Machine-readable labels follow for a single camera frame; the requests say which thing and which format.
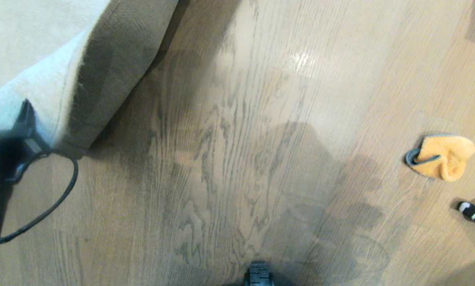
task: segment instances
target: wooden floor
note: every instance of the wooden floor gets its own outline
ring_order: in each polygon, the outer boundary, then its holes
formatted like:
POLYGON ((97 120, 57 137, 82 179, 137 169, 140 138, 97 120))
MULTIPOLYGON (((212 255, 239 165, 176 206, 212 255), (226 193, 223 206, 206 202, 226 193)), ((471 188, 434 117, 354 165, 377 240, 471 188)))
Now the wooden floor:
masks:
MULTIPOLYGON (((182 1, 0 285, 222 286, 261 259, 296 286, 475 286, 475 155, 455 183, 403 163, 437 133, 475 142, 475 0, 182 1)), ((34 165, 3 234, 70 172, 34 165)))

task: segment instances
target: black wheel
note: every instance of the black wheel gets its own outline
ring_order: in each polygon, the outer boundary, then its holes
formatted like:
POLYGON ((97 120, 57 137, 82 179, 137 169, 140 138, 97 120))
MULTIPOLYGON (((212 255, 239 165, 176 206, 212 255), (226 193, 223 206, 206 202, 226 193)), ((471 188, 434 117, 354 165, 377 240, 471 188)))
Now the black wheel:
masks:
POLYGON ((274 286, 268 265, 254 262, 244 277, 244 286, 274 286))

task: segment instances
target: black cable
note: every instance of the black cable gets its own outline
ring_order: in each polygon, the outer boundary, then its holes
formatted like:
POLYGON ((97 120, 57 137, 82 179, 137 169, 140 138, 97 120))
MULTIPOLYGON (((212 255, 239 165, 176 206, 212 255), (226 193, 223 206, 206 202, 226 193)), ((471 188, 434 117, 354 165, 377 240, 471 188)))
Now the black cable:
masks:
POLYGON ((40 151, 40 152, 36 153, 32 158, 30 158, 27 162, 25 162, 25 164, 23 165, 23 168, 24 168, 23 172, 25 172, 27 167, 29 167, 29 165, 32 162, 36 161, 39 158, 48 157, 50 154, 56 154, 56 155, 59 155, 59 156, 62 156, 64 158, 67 158, 67 159, 71 160, 71 162, 73 163, 73 176, 72 176, 72 179, 71 179, 70 183, 66 187, 66 190, 64 191, 62 196, 54 203, 54 205, 52 205, 48 210, 46 210, 44 213, 42 213, 41 215, 36 217, 33 221, 29 222, 28 224, 26 224, 25 226, 23 226, 22 228, 20 228, 16 232, 13 232, 12 234, 10 234, 6 237, 1 237, 0 238, 0 244, 12 241, 12 239, 14 239, 15 237, 23 234, 27 230, 30 230, 33 226, 35 226, 36 224, 41 222, 43 219, 45 219, 45 217, 50 215, 66 199, 66 197, 68 197, 68 195, 72 191, 72 189, 73 189, 73 187, 74 187, 74 185, 77 181, 77 177, 78 177, 78 163, 75 159, 71 158, 70 156, 68 156, 67 154, 62 152, 61 150, 48 149, 48 150, 43 150, 43 151, 40 151))

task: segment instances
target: wood grain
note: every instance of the wood grain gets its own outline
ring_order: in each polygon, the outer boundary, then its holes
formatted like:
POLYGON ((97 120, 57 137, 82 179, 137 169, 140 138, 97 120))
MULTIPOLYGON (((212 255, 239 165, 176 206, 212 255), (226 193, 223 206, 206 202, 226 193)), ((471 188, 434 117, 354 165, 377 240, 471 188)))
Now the wood grain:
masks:
MULTIPOLYGON (((475 0, 191 0, 51 217, 0 247, 0 285, 222 286, 263 259, 298 286, 475 285, 475 0)), ((4 233, 70 176, 31 167, 4 233)))

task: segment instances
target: orange cloth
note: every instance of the orange cloth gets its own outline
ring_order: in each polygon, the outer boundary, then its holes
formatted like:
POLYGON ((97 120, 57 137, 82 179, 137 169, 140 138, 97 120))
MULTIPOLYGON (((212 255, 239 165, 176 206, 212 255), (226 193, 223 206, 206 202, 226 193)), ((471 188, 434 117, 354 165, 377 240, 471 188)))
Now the orange cloth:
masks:
POLYGON ((454 182, 463 175, 467 160, 474 153, 474 143, 465 137, 431 135, 423 139, 421 148, 408 152, 405 161, 420 174, 454 182))

